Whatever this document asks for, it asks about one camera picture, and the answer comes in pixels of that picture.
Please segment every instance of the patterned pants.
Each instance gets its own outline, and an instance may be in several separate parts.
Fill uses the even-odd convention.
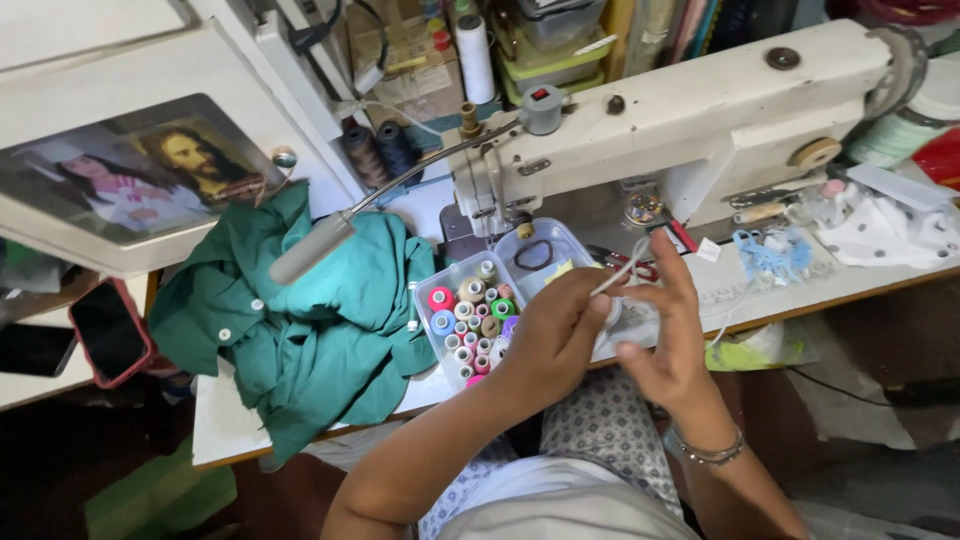
[[[619,366],[587,372],[576,390],[544,411],[540,455],[596,463],[684,516],[650,411]],[[420,540],[434,540],[481,482],[517,459],[506,437],[494,439],[420,520]]]

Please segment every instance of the silver bangle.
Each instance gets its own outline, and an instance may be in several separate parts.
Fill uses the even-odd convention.
[[[663,434],[663,447],[679,460],[689,459],[701,465],[719,467],[720,465],[730,463],[743,452],[745,444],[743,432],[740,431],[740,428],[736,425],[734,425],[733,428],[736,430],[736,442],[733,443],[733,446],[720,452],[709,452],[688,445],[684,439],[680,437],[677,424],[670,423],[670,427],[666,433]]]

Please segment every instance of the green shirt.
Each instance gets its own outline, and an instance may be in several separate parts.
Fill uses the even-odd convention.
[[[217,375],[236,366],[280,461],[339,421],[382,422],[407,378],[436,362],[426,336],[408,332],[408,281],[434,274],[433,253],[399,217],[361,212],[356,233],[291,285],[270,265],[311,229],[298,183],[259,209],[230,205],[156,295],[149,316],[159,351],[180,368]]]

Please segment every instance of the smartphone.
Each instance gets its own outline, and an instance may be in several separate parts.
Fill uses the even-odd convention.
[[[59,377],[76,346],[73,329],[7,325],[0,329],[0,371]]]
[[[123,382],[154,355],[153,341],[119,280],[100,282],[70,306],[69,315],[101,387]]]

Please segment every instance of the red phone case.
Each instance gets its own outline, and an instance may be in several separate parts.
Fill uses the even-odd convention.
[[[116,287],[117,293],[120,295],[120,299],[123,300],[124,306],[126,306],[127,311],[130,312],[130,317],[133,319],[133,323],[136,325],[137,331],[140,332],[140,337],[143,338],[143,342],[147,346],[147,350],[144,352],[143,356],[134,362],[133,365],[127,369],[127,371],[123,372],[119,377],[116,377],[113,380],[105,380],[103,374],[100,373],[100,370],[98,370],[97,366],[94,365],[93,360],[90,359],[90,352],[86,349],[84,338],[80,335],[80,331],[77,330],[77,321],[73,318],[73,305],[79,302],[84,296],[89,294],[90,291],[106,282],[113,282],[113,286]],[[158,356],[156,352],[156,343],[154,343],[154,340],[150,338],[150,334],[147,333],[143,318],[140,317],[140,313],[136,310],[136,302],[133,301],[133,298],[130,296],[130,291],[127,290],[127,285],[122,280],[118,280],[116,278],[106,278],[105,280],[94,285],[94,287],[90,290],[86,291],[84,296],[75,300],[74,303],[70,305],[70,308],[67,309],[67,316],[70,318],[70,324],[73,325],[74,333],[77,335],[77,342],[80,343],[80,345],[84,348],[84,357],[86,357],[87,363],[90,364],[90,369],[93,370],[93,381],[101,388],[113,388],[120,385],[124,380],[129,379],[134,373],[139,371],[144,364]]]

